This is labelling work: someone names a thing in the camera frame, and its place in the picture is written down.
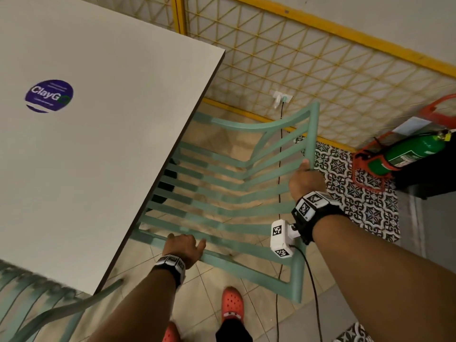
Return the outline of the black table base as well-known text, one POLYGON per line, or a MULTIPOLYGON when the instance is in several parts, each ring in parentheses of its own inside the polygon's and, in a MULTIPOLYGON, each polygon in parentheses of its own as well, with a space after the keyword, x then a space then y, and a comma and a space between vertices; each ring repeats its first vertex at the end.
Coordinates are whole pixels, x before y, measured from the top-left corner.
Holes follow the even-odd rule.
MULTIPOLYGON (((165 169, 163 172, 163 175, 162 175, 162 177, 164 177, 164 178, 171 178, 171 179, 177 179, 177 176, 178 176, 177 172, 175 172, 173 170, 169 170, 169 169, 165 169)), ((159 181, 156 188, 172 193, 174 191, 175 186, 168 182, 159 181)), ((166 197, 154 194, 151 196, 150 202, 164 204, 166 202, 166 200, 167 200, 166 197)))

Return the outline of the green fire extinguisher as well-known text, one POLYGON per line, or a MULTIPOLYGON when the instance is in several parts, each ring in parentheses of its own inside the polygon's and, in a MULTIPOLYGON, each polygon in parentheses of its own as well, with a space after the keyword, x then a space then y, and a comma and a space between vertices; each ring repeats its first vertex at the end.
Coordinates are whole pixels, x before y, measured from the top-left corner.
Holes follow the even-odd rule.
POLYGON ((383 147, 369 159, 368 171, 379 177, 400 171, 405 166, 441 152, 450 142, 452 133, 448 129, 430 131, 403 138, 383 147))

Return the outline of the orange clog shoe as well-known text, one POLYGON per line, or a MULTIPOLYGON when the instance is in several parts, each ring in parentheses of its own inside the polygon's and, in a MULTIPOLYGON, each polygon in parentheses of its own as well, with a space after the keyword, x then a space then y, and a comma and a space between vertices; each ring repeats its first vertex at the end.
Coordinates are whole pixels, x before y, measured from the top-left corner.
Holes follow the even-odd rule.
POLYGON ((169 321, 162 342, 181 342, 180 333, 173 321, 169 321))
POLYGON ((233 286, 223 290, 221 300, 221 321, 236 319, 244 323, 244 301, 241 293, 233 286))

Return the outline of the black left wristband with markers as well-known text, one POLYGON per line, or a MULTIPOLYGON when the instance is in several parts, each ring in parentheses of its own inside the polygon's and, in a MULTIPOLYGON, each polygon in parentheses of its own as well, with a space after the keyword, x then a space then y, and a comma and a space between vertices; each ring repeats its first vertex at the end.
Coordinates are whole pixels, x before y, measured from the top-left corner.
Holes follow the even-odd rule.
POLYGON ((186 266, 183 260, 175 255, 168 254, 160 257, 155 263, 151 272, 156 270, 167 270, 174 278, 176 290, 178 290, 185 281, 186 266))

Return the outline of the green slatted chair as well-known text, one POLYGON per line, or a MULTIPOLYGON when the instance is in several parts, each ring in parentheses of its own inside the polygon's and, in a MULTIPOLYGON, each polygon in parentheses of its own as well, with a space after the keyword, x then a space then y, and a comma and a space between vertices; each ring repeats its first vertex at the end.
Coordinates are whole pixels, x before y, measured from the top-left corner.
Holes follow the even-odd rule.
POLYGON ((236 262, 226 254, 205 251, 201 261, 262 286, 295 303, 301 303, 305 263, 298 256, 281 259, 270 248, 271 225, 248 219, 282 215, 292 211, 293 201, 266 204, 288 192, 282 178, 295 171, 301 159, 314 166, 320 103, 268 123, 240 123, 196 112, 193 120, 228 131, 260 133, 248 160, 238 160, 185 141, 180 142, 166 169, 177 179, 161 177, 175 186, 153 195, 167 198, 164 204, 148 202, 130 239, 162 247, 165 237, 141 227, 175 234, 192 234, 210 244, 240 254, 287 266, 288 282, 236 262))
POLYGON ((47 325, 66 320, 57 342, 70 342, 85 311, 124 283, 119 279, 93 296, 0 259, 0 342, 36 342, 47 325))

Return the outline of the person's left forearm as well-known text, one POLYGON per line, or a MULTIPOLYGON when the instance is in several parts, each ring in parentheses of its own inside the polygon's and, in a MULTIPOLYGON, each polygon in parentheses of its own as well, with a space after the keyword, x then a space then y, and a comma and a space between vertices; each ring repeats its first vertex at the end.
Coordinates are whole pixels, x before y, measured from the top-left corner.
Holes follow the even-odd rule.
POLYGON ((170 272, 150 272, 96 329, 88 342, 162 342, 175 294, 175 281, 170 272))

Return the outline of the white paper tag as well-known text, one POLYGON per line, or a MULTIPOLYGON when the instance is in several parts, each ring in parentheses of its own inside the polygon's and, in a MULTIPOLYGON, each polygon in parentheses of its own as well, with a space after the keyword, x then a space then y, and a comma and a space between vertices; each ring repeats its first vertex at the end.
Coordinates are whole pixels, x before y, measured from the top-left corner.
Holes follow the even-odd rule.
POLYGON ((391 132, 402 136, 411 136, 415 132, 430 125, 431 121, 413 116, 394 128, 391 132))

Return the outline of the red extinguisher stand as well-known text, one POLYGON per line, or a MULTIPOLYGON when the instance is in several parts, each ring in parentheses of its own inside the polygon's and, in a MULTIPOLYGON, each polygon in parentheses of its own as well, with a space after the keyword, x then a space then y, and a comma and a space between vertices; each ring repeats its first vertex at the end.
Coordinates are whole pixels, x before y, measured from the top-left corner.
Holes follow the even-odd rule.
MULTIPOLYGON (((412 135, 427 133, 430 131, 440 131, 440 130, 444 130, 444 129, 451 130, 453 133, 456 132, 456 116, 448 116, 448 115, 440 114, 440 113, 436 112, 436 110, 440 104, 442 104, 444 102, 448 102, 452 99, 456 99, 456 93, 445 95, 445 96, 435 100, 434 102, 426 105, 425 107, 423 107, 419 111, 419 113, 416 117, 430 120, 431 124, 426 126, 423 129, 415 132, 412 135)), ((392 172, 386 176, 380 176, 380 177, 375 176, 375 175, 372 175, 368 171, 367 163, 368 163, 369 159, 373 155, 378 153, 383 147, 394 144, 406 137, 409 137, 409 136, 402 136, 399 134, 395 134, 391 131, 388 131, 378 137, 374 137, 372 142, 365 145, 362 149, 360 149, 356 153, 354 153, 352 156, 352 175, 351 175, 352 181, 356 185, 358 185, 360 188, 367 189, 367 190, 370 190, 375 193, 383 192, 385 190, 386 181, 392 179, 393 173, 395 173, 395 172, 392 172), (368 173, 372 177, 378 179, 380 181, 380 187, 379 188, 369 187, 368 185, 359 181, 356 178, 356 174, 359 171, 368 173)))

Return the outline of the black wristband with markers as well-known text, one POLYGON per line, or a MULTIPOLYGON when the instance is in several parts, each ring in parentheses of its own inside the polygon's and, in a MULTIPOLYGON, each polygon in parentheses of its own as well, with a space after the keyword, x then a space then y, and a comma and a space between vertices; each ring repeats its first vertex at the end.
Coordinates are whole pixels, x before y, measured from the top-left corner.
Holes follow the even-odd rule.
POLYGON ((178 290, 185 281, 186 266, 183 260, 175 255, 168 254, 160 257, 155 263, 151 272, 156 270, 167 270, 174 278, 176 290, 178 290))
POLYGON ((322 191, 312 191, 302 196, 291 213, 295 220, 294 228, 306 246, 314 242, 313 229, 322 218, 332 215, 348 217, 341 203, 322 191))

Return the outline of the white wall socket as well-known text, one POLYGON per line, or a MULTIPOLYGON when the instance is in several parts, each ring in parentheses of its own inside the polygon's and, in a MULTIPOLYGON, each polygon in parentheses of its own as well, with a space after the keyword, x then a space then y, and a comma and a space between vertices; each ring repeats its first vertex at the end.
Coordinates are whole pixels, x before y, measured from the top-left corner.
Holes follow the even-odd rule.
POLYGON ((288 95, 288 94, 285 94, 280 91, 274 91, 272 93, 272 96, 274 98, 274 103, 273 103, 274 109, 277 109, 279 106, 281 106, 284 103, 289 103, 293 99, 292 95, 288 95))

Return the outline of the orange right clog shoe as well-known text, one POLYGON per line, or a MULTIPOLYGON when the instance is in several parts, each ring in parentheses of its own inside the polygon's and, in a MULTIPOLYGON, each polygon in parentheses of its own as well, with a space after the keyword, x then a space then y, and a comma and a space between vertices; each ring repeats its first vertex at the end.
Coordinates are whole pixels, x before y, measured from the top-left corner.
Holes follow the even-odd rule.
POLYGON ((221 321, 236 319, 244 323, 244 301, 241 293, 233 286, 223 290, 221 300, 221 321))

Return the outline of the black cabinet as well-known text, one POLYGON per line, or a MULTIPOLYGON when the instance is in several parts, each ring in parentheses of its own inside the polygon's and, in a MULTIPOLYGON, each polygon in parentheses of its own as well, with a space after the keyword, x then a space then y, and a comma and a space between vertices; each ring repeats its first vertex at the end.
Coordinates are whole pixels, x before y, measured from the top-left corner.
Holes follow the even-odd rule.
POLYGON ((456 142, 393 173, 396 190, 421 199, 456 191, 456 142))

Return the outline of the person's right hand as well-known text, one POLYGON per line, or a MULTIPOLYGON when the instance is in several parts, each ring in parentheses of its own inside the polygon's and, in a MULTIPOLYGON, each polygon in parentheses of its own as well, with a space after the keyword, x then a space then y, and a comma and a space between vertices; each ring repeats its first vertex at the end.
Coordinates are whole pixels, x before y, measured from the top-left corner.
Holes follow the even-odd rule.
POLYGON ((313 191, 327 193, 325 177, 319 171, 299 172, 298 168, 289 180, 289 191, 295 202, 313 191))

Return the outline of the person's left hand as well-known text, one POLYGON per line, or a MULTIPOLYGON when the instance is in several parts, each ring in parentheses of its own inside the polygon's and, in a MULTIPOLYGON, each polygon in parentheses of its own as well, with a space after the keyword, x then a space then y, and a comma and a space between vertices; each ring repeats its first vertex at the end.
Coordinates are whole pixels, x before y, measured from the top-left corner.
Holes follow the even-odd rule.
POLYGON ((176 236, 170 233, 162 250, 162 256, 172 254, 180 257, 188 270, 199 261, 195 259, 195 241, 195 237, 190 234, 176 236))

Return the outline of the orange left clog shoe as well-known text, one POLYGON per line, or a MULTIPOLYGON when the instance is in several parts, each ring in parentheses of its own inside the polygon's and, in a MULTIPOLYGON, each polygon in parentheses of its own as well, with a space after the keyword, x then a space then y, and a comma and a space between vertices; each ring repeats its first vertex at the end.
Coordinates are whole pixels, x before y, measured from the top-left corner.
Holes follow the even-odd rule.
POLYGON ((180 333, 173 321, 169 321, 162 342, 181 342, 180 333))

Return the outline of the round purple sticker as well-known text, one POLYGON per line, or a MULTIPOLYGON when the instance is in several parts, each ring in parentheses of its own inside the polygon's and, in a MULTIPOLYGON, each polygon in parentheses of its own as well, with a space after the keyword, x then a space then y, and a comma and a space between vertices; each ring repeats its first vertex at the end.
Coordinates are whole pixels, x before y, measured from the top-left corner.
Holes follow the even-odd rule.
POLYGON ((25 96, 26 107, 30 110, 49 114, 65 108, 74 95, 73 87, 63 80, 46 80, 32 86, 25 96))

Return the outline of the black right wristband with markers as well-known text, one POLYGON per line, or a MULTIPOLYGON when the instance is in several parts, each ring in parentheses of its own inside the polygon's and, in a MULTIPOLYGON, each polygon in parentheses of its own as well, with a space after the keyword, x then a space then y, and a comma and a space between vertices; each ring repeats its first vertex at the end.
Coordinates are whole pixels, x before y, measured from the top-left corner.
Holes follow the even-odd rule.
POLYGON ((302 196, 291 213, 295 220, 294 228, 306 246, 314 242, 313 229, 322 218, 332 215, 348 217, 341 203, 322 191, 312 191, 302 196))

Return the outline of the black trouser leg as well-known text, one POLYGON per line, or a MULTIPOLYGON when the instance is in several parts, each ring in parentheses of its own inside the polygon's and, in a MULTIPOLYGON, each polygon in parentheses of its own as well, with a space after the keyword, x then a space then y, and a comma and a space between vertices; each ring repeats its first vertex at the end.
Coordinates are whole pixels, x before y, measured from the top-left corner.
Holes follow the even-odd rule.
POLYGON ((253 342, 243 322, 238 318, 225 319, 215 334, 216 342, 253 342))

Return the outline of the person's right forearm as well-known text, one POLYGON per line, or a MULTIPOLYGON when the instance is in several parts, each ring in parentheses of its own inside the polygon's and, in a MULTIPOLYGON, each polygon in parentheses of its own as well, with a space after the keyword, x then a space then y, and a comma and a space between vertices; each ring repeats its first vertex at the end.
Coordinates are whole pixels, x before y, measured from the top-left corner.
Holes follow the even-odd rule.
POLYGON ((327 216, 313 239, 351 311, 374 342, 456 342, 456 274, 327 216))

